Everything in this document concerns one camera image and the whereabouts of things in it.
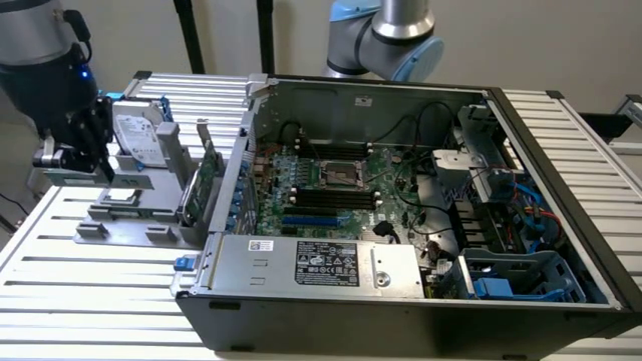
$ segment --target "warning label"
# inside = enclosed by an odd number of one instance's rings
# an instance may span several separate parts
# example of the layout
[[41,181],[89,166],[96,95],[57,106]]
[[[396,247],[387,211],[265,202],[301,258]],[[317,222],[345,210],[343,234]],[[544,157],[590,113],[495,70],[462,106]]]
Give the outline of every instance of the warning label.
[[297,242],[293,280],[308,286],[359,287],[357,246]]

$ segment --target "motherboard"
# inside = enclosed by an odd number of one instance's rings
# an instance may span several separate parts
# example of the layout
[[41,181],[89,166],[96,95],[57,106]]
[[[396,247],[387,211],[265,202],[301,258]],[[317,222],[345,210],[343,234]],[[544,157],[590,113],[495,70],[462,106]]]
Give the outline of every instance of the motherboard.
[[[316,144],[287,147],[264,144],[253,176],[259,211],[257,235],[389,241],[423,247],[422,209],[416,176],[404,169],[404,150]],[[377,235],[391,225],[396,239]]]

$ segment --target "robotic arm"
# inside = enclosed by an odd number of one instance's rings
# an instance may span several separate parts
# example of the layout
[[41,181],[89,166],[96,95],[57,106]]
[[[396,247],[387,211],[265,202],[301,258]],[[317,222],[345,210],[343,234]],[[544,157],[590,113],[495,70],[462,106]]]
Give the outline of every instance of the robotic arm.
[[82,15],[58,0],[0,0],[0,86],[44,140],[33,164],[111,181],[111,99],[98,97],[89,38]]
[[428,0],[335,1],[325,76],[424,81],[443,54],[432,34]]

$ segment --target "black chassis frame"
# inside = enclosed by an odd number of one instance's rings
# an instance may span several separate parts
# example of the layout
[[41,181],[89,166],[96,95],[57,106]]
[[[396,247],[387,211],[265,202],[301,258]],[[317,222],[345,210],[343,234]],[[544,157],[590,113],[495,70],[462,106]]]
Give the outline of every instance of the black chassis frame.
[[531,161],[571,229],[622,308],[267,299],[191,295],[176,302],[203,340],[217,351],[353,356],[540,359],[587,337],[611,338],[642,324],[642,292],[582,209],[503,91],[496,87],[269,75],[444,90],[483,90]]

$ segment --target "black pole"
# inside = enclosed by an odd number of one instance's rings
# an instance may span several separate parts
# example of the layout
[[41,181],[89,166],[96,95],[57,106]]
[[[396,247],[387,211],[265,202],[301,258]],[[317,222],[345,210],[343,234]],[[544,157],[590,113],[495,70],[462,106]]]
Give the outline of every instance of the black pole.
[[273,0],[256,0],[259,15],[260,69],[265,74],[273,74],[273,30],[272,30]]
[[4,230],[6,231],[6,233],[9,234],[14,234],[17,232],[17,228],[14,227],[13,224],[10,224],[10,222],[6,220],[6,218],[4,218],[4,216],[0,214],[0,228],[4,228]]
[[183,29],[184,47],[188,50],[189,66],[193,74],[204,74],[203,53],[200,52],[199,32],[193,20],[192,0],[173,0]]

